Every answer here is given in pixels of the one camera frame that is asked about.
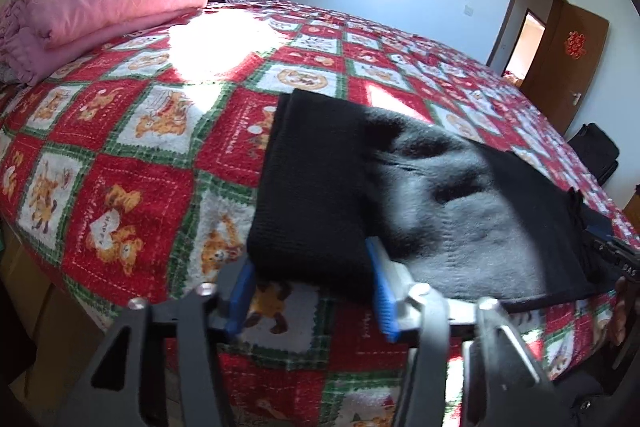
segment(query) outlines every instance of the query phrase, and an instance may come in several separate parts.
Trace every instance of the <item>pink blanket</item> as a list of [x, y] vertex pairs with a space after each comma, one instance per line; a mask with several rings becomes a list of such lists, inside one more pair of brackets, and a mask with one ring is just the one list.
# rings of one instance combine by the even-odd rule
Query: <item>pink blanket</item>
[[30, 85], [94, 46], [161, 24], [207, 0], [8, 0], [0, 60]]

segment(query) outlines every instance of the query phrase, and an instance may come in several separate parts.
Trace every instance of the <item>bedspread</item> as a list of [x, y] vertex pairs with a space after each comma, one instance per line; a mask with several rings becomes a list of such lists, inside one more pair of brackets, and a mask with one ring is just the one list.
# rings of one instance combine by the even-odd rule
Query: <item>bedspread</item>
[[[278, 94], [385, 107], [512, 150], [638, 238], [516, 87], [452, 48], [289, 2], [224, 5], [115, 39], [0, 92], [0, 211], [56, 285], [106, 328], [133, 296], [180, 298], [243, 255]], [[514, 317], [553, 378], [590, 353], [612, 295]], [[240, 425], [388, 426], [406, 348], [322, 289], [258, 289], [219, 347]], [[452, 341], [446, 423], [462, 389]]]

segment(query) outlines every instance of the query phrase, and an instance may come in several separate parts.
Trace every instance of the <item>wooden door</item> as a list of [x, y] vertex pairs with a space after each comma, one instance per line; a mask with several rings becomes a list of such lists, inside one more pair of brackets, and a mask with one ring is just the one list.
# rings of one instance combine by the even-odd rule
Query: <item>wooden door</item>
[[609, 21], [554, 0], [520, 90], [560, 134], [569, 128], [598, 67]]

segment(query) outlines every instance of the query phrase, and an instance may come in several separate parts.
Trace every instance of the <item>blue gripper pad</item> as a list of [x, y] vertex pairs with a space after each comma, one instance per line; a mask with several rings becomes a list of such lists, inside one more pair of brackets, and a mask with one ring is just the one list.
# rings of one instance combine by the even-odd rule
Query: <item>blue gripper pad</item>
[[373, 265], [373, 311], [378, 319], [378, 327], [389, 342], [396, 343], [400, 337], [400, 326], [398, 324], [397, 298], [393, 289], [394, 277], [390, 273], [390, 270], [393, 270], [390, 265], [391, 261], [377, 237], [367, 237], [365, 245]]
[[225, 264], [218, 272], [218, 327], [225, 331], [229, 340], [242, 331], [251, 299], [255, 294], [255, 283], [255, 268], [247, 256], [234, 263]]

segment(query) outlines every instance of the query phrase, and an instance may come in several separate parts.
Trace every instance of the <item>black towel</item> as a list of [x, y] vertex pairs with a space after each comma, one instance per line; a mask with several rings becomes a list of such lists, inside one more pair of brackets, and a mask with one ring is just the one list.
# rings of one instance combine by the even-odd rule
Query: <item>black towel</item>
[[278, 102], [247, 250], [265, 277], [369, 301], [378, 235], [445, 296], [524, 311], [613, 287], [582, 245], [581, 201], [512, 153], [296, 90]]

